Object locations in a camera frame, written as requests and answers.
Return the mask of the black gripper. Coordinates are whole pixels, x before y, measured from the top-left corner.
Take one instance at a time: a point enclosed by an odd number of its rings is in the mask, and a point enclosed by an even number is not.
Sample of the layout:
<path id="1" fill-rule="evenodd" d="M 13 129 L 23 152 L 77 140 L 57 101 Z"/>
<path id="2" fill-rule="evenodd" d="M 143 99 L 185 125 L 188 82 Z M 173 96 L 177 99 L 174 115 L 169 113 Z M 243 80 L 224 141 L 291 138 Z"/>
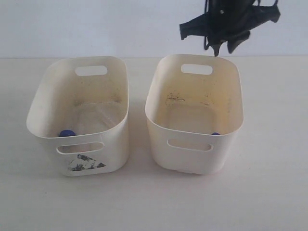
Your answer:
<path id="1" fill-rule="evenodd" d="M 229 54 L 248 40 L 251 30 L 268 22 L 278 22 L 280 18 L 278 1 L 262 5 L 260 0 L 206 0 L 204 13 L 186 23 L 180 24 L 182 40 L 188 36 L 207 39 L 206 46 L 213 49 L 218 57 L 221 41 L 227 41 Z"/>

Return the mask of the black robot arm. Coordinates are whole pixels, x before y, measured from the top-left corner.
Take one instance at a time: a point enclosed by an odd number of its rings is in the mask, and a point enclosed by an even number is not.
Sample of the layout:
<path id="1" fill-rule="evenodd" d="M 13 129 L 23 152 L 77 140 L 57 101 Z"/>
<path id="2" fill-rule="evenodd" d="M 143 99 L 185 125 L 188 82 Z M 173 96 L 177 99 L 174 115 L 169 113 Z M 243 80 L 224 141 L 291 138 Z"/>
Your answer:
<path id="1" fill-rule="evenodd" d="M 227 44 L 228 53 L 249 39 L 251 30 L 268 22 L 278 22 L 281 13 L 276 0 L 270 6 L 262 6 L 253 0 L 206 0 L 204 13 L 179 25 L 182 40 L 188 36 L 204 38 L 204 50 L 210 47 L 214 56 Z"/>

